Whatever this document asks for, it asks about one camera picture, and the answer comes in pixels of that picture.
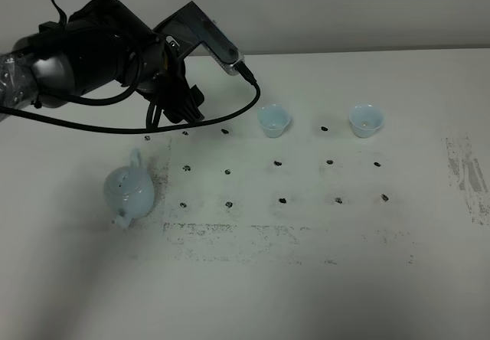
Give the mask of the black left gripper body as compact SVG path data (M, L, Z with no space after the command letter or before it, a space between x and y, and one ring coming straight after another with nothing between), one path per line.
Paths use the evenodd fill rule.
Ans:
M150 29L136 30L136 40L144 61L136 92L149 101L145 122L158 124L161 116L174 124L202 121L204 115L199 106L204 95L195 85L188 84L185 60L175 59L175 42L169 45L162 35Z

